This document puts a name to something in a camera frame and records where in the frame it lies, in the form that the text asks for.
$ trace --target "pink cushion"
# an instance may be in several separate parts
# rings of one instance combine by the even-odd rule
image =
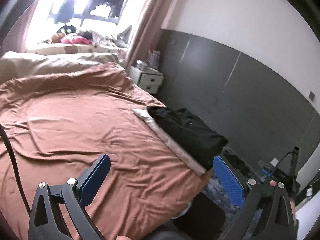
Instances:
[[[71,43],[71,44],[91,44],[91,41],[88,41],[86,38],[81,36],[66,36],[61,39],[62,43]]]

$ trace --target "finger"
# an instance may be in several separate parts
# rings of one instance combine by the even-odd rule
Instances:
[[[293,199],[290,199],[290,205],[292,209],[293,218],[296,218],[296,204],[294,203]]]
[[[274,180],[271,180],[271,181],[269,182],[269,184],[270,184],[270,186],[274,187],[275,185],[277,185],[277,182],[274,181]]]
[[[117,236],[116,240],[131,240],[131,239],[126,236]]]

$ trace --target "hand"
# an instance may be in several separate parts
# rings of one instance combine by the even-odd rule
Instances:
[[[116,240],[131,240],[131,239],[126,236],[117,236]]]

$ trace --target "nightstand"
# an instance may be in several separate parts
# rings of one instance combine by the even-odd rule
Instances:
[[[130,68],[129,77],[138,87],[150,94],[156,94],[163,81],[160,72],[149,69],[141,71],[133,66]]]

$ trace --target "curtain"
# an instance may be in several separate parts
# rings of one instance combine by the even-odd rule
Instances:
[[[0,56],[8,51],[19,53],[27,51],[26,37],[38,2],[39,0],[35,0],[13,25],[0,47]]]
[[[147,0],[133,31],[126,55],[126,66],[137,60],[145,60],[150,48],[155,49],[160,38],[161,25],[172,0]]]

